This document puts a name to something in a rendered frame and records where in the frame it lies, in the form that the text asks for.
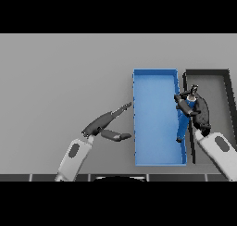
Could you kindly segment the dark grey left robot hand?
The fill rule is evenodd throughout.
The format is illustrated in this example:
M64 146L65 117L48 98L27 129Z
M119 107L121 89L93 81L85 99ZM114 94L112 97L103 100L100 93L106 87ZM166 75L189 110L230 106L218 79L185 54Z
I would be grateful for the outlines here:
M82 131L81 134L89 138L92 136L97 136L101 134L102 137L114 141L120 142L122 140L126 140L131 138L129 133L119 133L113 132L111 130L107 130L106 127L116 118L118 117L123 111L127 110L131 106L131 103L125 104L124 106L120 107L116 111L109 111L97 119L93 120L89 123Z

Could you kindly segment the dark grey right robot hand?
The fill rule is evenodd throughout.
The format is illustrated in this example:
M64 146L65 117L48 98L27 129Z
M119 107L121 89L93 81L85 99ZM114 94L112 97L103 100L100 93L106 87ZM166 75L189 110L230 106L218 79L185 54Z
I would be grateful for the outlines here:
M187 96L190 91L181 94L175 94L174 100L177 103L176 108L181 110L185 117L193 118L193 125L201 134L206 137L210 134L211 125L209 123L209 109L206 100L199 94L195 95L194 106L190 107L187 103Z

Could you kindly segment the blue pipe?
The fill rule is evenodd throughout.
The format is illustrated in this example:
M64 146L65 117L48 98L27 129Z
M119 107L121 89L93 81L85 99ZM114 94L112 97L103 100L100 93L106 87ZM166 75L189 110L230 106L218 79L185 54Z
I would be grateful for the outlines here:
M196 93L197 93L198 86L196 84L192 85L192 88L189 91L183 92L179 94L179 99L182 103L186 103L189 107L189 112L193 111L193 107L196 102ZM184 112L180 114L180 124L177 132L177 139L178 143L181 143L185 137L185 133L187 130L187 126L189 123L190 117L187 116Z

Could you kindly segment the dark grey bin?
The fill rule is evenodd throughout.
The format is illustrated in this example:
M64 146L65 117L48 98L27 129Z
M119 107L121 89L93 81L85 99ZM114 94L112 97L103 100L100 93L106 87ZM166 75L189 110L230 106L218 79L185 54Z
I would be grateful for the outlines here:
M182 75L183 89L192 84L199 86L198 93L206 100L212 132L221 132L234 149L237 149L237 109L227 69L187 69Z

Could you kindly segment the blue bin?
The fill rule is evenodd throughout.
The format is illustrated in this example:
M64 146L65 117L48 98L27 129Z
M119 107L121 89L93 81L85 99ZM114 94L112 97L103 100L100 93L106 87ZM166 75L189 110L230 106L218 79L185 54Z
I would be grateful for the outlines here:
M180 92L176 69L134 69L133 131L136 167L185 166L185 142L176 141Z

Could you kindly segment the dark strip with pale lines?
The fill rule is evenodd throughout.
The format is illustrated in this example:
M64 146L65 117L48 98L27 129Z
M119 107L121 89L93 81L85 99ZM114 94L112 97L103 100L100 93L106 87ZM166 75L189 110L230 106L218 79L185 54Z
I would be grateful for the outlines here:
M53 182L55 174L0 174L0 182ZM79 174L76 182L140 181L140 182L226 182L221 174Z

